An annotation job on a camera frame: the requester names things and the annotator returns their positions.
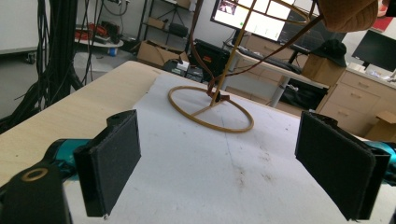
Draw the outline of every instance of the drawer handle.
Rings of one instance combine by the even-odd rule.
[[[368,84],[366,84],[364,82],[361,82],[361,81],[359,81],[359,85],[363,86],[364,88],[369,88],[370,87],[370,85],[368,85]]]
[[[350,95],[351,95],[352,97],[355,97],[355,98],[358,98],[358,99],[361,98],[361,95],[359,95],[359,94],[357,94],[357,93],[355,93],[355,92],[350,93]]]
[[[340,114],[340,115],[343,115],[343,116],[349,116],[349,113],[347,113],[347,112],[344,112],[344,111],[342,111],[342,110],[338,110],[338,114]]]

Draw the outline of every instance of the cabinet drawer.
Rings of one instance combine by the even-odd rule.
[[[268,55],[275,50],[279,49],[281,46],[277,43],[271,42],[269,40],[264,40],[262,38],[259,38],[257,36],[251,35],[246,43],[246,48],[253,50],[253,51],[258,51],[262,54]],[[292,49],[283,49],[274,57],[277,57],[278,59],[282,59],[285,62],[289,60],[291,55],[293,54]]]
[[[340,128],[359,136],[364,136],[371,127],[364,114],[330,102],[323,106],[320,114],[338,120]]]
[[[342,79],[342,83],[345,83],[351,87],[355,87],[359,90],[362,91],[368,91],[372,94],[380,94],[386,88],[384,85],[377,83],[375,81],[372,81],[368,78],[361,77],[359,75],[350,73],[348,71],[345,71]]]
[[[339,84],[329,98],[329,101],[365,114],[372,109],[378,99],[378,96],[366,91],[360,91],[356,88]]]
[[[253,65],[252,62],[249,62],[249,61],[246,61],[244,59],[241,59],[241,60],[239,60],[237,66],[235,67],[235,72],[239,72],[239,71],[243,71],[245,69],[248,69],[251,65]],[[250,69],[250,70],[248,70],[246,72],[246,74],[247,73],[257,75],[258,77],[255,78],[255,79],[263,77],[264,79],[270,79],[270,80],[272,80],[275,83],[277,83],[282,78],[282,75],[280,75],[278,72],[265,69],[265,68],[263,68],[262,66],[259,66],[259,65],[254,67],[254,68],[252,68],[252,69]]]

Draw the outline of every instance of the cardboard box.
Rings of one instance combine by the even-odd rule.
[[[372,141],[389,141],[396,143],[396,115],[382,111],[376,115],[377,124],[364,136]]]
[[[327,58],[309,54],[302,75],[318,83],[333,86],[345,70],[345,67],[341,67]]]
[[[145,40],[140,43],[139,52],[137,53],[137,60],[140,63],[162,69],[163,65],[172,59],[189,61],[183,49],[175,49],[151,40]]]
[[[157,27],[158,29],[163,29],[165,27],[165,22],[152,17],[148,17],[148,25]]]
[[[177,4],[184,8],[190,8],[190,0],[177,0]]]

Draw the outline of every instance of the wooden table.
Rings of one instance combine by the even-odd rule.
[[[295,160],[299,118],[235,96],[255,127],[209,130],[169,105],[164,81],[201,85],[128,62],[3,133],[1,184],[41,160],[53,141],[93,138],[107,117],[136,106],[142,159],[106,221],[86,217],[79,183],[67,182],[75,223],[348,223]],[[395,188],[382,186],[371,220],[361,223],[389,223],[395,198]]]

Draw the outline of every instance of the monitor screen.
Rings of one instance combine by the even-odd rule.
[[[282,1],[290,5],[294,3],[294,0]],[[251,7],[253,1],[239,0],[237,2],[245,7]],[[279,3],[273,1],[270,2],[269,0],[257,0],[254,9],[264,12],[268,4],[268,15],[281,19],[286,19],[288,17],[290,12],[288,7],[281,6]],[[241,29],[247,14],[247,9],[236,6],[230,1],[216,0],[210,20],[234,29]],[[285,22],[283,21],[266,17],[257,12],[252,12],[247,22],[246,31],[251,32],[254,35],[259,35],[261,37],[277,41],[284,24]]]
[[[301,16],[296,12],[291,11],[288,20],[290,21],[300,21]],[[280,37],[278,41],[281,44],[288,42],[292,39],[298,32],[300,32],[304,27],[302,25],[291,24],[287,22],[282,29]],[[300,49],[304,49],[307,53],[313,49],[317,49],[320,47],[323,42],[328,39],[338,39],[342,41],[344,39],[345,33],[334,33],[330,32],[326,29],[323,22],[320,21],[314,27],[312,27],[309,31],[305,32],[299,39],[297,39],[291,48],[298,47]]]
[[[396,68],[396,40],[368,30],[352,57],[393,72]]]

